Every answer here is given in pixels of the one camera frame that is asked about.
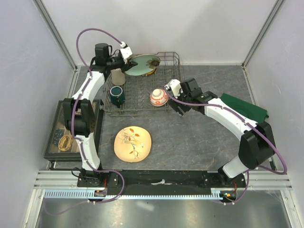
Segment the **mint green flower plate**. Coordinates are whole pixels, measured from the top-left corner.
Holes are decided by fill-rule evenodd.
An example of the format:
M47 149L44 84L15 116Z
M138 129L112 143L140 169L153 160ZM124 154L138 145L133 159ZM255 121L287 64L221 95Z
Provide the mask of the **mint green flower plate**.
M156 70L161 63L161 60L154 54L142 54L132 57L130 62L136 63L136 65L126 70L125 73L129 76L140 76Z

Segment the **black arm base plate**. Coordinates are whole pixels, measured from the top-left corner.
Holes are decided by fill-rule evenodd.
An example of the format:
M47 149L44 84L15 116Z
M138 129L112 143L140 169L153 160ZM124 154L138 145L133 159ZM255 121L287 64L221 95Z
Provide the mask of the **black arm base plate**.
M181 196L210 195L212 189L234 189L246 186L240 174L231 180L217 171L161 171L161 170L118 170L102 173L81 171L78 187L106 187L107 193L123 196Z

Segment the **cream bird pattern plate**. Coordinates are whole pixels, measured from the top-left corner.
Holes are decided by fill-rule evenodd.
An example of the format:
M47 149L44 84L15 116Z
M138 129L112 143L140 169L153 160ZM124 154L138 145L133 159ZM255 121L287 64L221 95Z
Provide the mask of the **cream bird pattern plate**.
M121 129L114 140L114 153L122 161L133 163L143 161L151 151L150 133L139 126Z

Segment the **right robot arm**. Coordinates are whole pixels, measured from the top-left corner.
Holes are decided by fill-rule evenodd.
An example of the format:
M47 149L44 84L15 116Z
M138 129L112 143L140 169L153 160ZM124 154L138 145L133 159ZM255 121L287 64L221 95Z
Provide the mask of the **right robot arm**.
M202 92L194 78L183 82L172 79L164 89L166 93L173 93L168 103L179 115L193 109L220 123L239 140L238 155L218 169L217 179L221 186L230 186L238 175L255 169L275 154L275 141L267 122L251 120L211 91Z

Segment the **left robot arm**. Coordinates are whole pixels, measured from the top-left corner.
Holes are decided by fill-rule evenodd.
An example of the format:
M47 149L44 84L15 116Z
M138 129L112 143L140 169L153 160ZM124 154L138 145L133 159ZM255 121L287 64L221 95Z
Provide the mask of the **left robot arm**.
M104 183L105 176L94 140L97 121L92 102L111 70L127 71L137 65L130 60L133 54L131 48L125 43L120 46L118 55L112 57L108 44L96 44L95 57L92 58L84 83L72 98L63 101L65 127L77 142L82 159L77 183L79 187L99 187Z

